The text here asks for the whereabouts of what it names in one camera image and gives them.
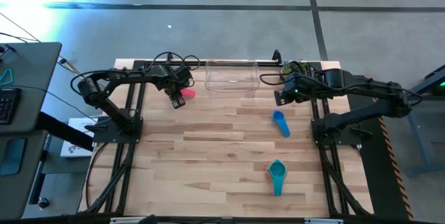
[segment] wooden tabletop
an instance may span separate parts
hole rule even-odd
[[[133,59],[117,59],[116,68],[132,67]],[[323,69],[339,62],[321,62]],[[261,73],[278,72],[260,67]],[[205,68],[192,72],[197,95],[174,110],[163,91],[148,84],[142,116],[143,133],[136,146],[125,215],[158,216],[329,216],[318,149],[312,144],[310,103],[288,104],[281,110],[291,136],[285,138],[272,121],[277,109],[273,91],[261,83],[253,98],[210,98]],[[128,86],[111,99],[124,107]],[[136,105],[136,87],[133,106]],[[329,101],[331,112],[349,111],[347,97]],[[108,145],[91,171],[92,202],[110,179],[116,145]],[[357,150],[339,147],[344,182],[362,206],[372,212],[362,159]],[[288,173],[283,194],[273,196],[266,167],[282,160]],[[340,209],[337,187],[332,187]],[[118,202],[120,184],[115,194]],[[80,210],[85,209],[83,201]]]

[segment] clear plastic container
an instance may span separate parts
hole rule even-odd
[[[259,88],[258,63],[207,61],[205,86],[210,97],[254,97]]]

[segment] metal bracket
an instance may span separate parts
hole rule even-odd
[[[373,134],[365,129],[360,129],[355,125],[348,125],[343,130],[338,131],[332,138],[323,133],[323,120],[312,119],[311,128],[314,143],[316,145],[331,146],[337,145],[361,145],[373,138]]]
[[[109,117],[99,117],[98,125],[95,125],[95,137],[93,142],[96,143],[138,143],[140,133],[142,131],[142,124],[144,119],[142,117],[134,118],[135,129],[130,133],[124,133]]]
[[[273,52],[272,61],[278,61],[278,64],[283,63],[283,60],[282,60],[282,58],[281,58],[280,51],[278,51],[278,49],[276,49],[276,50]]]

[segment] gray floor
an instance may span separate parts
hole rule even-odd
[[[39,2],[75,1],[133,4],[220,4],[308,6],[309,0],[0,0],[0,8],[36,37],[63,43],[62,55],[81,72],[109,68],[116,58],[152,58],[161,51],[195,54],[200,58],[269,59],[274,49],[285,58],[320,60],[311,12],[220,10],[51,10]],[[441,7],[444,0],[317,0],[319,6]],[[320,13],[330,61],[341,61],[354,74],[410,87],[444,64],[445,13]],[[0,18],[1,31],[25,36]],[[0,38],[0,41],[11,41]],[[68,87],[72,74],[57,67],[50,91],[89,115]],[[47,97],[44,111],[61,120],[80,115],[57,99]],[[419,221],[443,223],[445,173],[408,178],[405,171],[419,165],[419,151],[406,119],[386,119],[404,183]],[[82,179],[69,175],[48,178],[45,187],[65,179],[66,192],[45,191],[60,206],[25,216],[74,213]]]

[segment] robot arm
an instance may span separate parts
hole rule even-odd
[[[278,106],[291,102],[306,102],[311,99],[332,99],[347,94],[363,95],[379,100],[347,113],[329,113],[322,119],[314,119],[312,127],[317,136],[331,135],[345,126],[380,116],[402,118],[411,111],[411,104],[400,84],[374,81],[352,75],[341,69],[317,72],[309,77],[301,72],[286,76],[284,89],[275,91]]]
[[[86,104],[103,110],[123,131],[131,131],[133,118],[127,111],[119,109],[108,98],[119,85],[153,83],[158,90],[164,90],[170,98],[173,107],[178,109],[186,104],[182,97],[181,89],[189,87],[189,79],[192,78],[192,74],[185,64],[176,69],[170,66],[153,65],[148,70],[123,69],[95,72],[82,79],[77,87]],[[104,89],[97,83],[100,79],[109,81]]]

